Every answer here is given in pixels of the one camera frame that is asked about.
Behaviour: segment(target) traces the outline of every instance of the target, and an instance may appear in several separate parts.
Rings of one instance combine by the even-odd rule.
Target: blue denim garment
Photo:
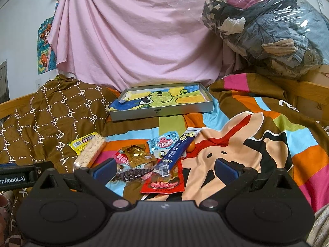
[[[329,64],[329,30],[328,23],[309,3],[302,1],[302,15],[296,21],[297,32],[306,36],[323,58],[323,64]]]
[[[297,47],[296,52],[279,58],[290,67],[296,67],[302,62],[309,41],[306,36],[287,25],[284,20],[286,12],[290,10],[279,10],[259,16],[238,36],[236,44],[246,49],[254,58],[266,59],[275,56],[267,53],[262,47],[263,44],[291,38]]]

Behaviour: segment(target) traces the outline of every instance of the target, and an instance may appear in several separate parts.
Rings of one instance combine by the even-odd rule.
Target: wooden headboard
[[[323,119],[329,120],[329,87],[275,76],[269,76],[269,78],[287,92],[288,102],[294,107],[297,105],[298,96],[315,101],[323,105]],[[28,104],[34,94],[0,104],[0,119],[12,114],[16,108]]]

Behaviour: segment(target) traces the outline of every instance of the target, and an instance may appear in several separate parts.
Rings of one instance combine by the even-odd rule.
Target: bed
[[[0,118],[11,114],[0,128],[0,163],[52,161],[59,172],[72,172],[77,154],[67,144],[91,132],[110,139],[95,166],[124,146],[146,144],[149,151],[149,139],[199,127],[203,130],[195,139],[195,150],[178,162],[177,180],[184,183],[183,191],[141,193],[139,182],[109,182],[107,187],[131,203],[193,199],[198,204],[224,187],[213,169],[214,159],[221,155],[260,172],[285,168],[315,212],[329,203],[323,192],[329,188],[325,181],[329,170],[328,87],[243,73],[216,81],[209,92],[214,104],[209,113],[113,122],[105,107],[119,96],[117,91],[59,75],[38,92],[0,105]],[[295,107],[297,96],[322,104],[322,120],[301,114]],[[28,192],[14,191],[9,224],[15,222],[17,208]],[[14,225],[9,226],[8,242],[23,242]]]

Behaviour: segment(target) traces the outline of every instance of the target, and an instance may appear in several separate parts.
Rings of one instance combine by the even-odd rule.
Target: clear plastic bag
[[[168,0],[269,73],[297,78],[329,64],[329,22],[305,0]]]

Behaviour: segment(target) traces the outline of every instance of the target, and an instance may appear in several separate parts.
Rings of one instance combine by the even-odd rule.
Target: shallow box
[[[210,112],[213,100],[201,83],[141,86],[124,90],[109,110],[112,121],[140,119]]]

